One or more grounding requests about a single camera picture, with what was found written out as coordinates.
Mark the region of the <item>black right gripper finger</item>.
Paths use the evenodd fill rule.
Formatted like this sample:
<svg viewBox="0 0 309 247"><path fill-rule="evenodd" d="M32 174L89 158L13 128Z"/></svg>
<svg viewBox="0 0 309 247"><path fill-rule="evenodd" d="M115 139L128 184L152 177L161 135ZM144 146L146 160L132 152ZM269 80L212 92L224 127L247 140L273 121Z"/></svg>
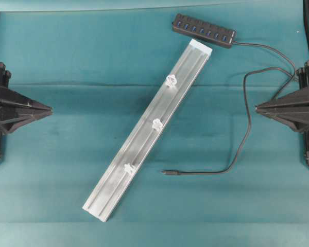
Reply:
<svg viewBox="0 0 309 247"><path fill-rule="evenodd" d="M258 107L256 112L290 127L295 132L305 132L309 130L309 107Z"/></svg>
<svg viewBox="0 0 309 247"><path fill-rule="evenodd" d="M309 86L256 106L257 110L309 109Z"/></svg>

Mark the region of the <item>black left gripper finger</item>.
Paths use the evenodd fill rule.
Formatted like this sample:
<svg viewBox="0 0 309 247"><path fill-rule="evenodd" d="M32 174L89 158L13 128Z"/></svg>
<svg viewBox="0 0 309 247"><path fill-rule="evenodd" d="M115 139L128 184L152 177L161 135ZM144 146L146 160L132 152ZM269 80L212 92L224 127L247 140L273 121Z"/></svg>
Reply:
<svg viewBox="0 0 309 247"><path fill-rule="evenodd" d="M15 112L19 109L52 112L51 107L30 99L16 91L0 86L0 111L2 113L8 113Z"/></svg>
<svg viewBox="0 0 309 247"><path fill-rule="evenodd" d="M0 109L0 131L13 133L16 129L52 114L52 110Z"/></svg>

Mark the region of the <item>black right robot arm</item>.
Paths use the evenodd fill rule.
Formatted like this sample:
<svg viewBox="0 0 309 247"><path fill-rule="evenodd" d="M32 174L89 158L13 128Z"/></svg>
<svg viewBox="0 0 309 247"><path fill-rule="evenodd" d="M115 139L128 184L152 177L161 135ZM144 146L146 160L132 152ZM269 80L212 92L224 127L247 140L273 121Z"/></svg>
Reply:
<svg viewBox="0 0 309 247"><path fill-rule="evenodd" d="M304 157L309 166L309 61L297 74L299 90L256 106L256 112L303 134Z"/></svg>

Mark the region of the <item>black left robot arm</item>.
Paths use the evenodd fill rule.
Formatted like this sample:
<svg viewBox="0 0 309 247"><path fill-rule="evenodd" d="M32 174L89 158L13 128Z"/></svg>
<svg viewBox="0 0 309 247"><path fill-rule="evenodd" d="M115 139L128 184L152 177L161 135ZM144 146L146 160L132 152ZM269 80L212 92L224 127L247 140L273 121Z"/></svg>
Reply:
<svg viewBox="0 0 309 247"><path fill-rule="evenodd" d="M0 62L0 158L4 135L53 113L51 107L9 89L10 78L11 72Z"/></svg>

